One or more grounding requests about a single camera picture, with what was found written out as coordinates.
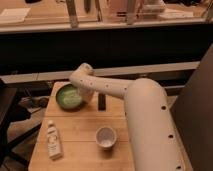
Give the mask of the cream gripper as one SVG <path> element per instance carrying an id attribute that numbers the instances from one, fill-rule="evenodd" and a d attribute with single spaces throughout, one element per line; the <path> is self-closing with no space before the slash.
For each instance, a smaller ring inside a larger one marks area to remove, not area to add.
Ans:
<path id="1" fill-rule="evenodd" d="M 91 99 L 93 98 L 94 92 L 87 88 L 79 88 L 78 89 L 79 95 L 82 97 L 82 99 L 89 103 Z"/>

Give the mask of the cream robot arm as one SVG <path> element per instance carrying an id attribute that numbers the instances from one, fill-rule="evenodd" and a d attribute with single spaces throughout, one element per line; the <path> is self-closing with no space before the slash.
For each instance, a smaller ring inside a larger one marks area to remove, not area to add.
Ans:
<path id="1" fill-rule="evenodd" d="M 125 80 L 93 75 L 81 64 L 69 77 L 84 99 L 93 91 L 124 101 L 135 171 L 184 171 L 165 89 L 149 78 Z"/>

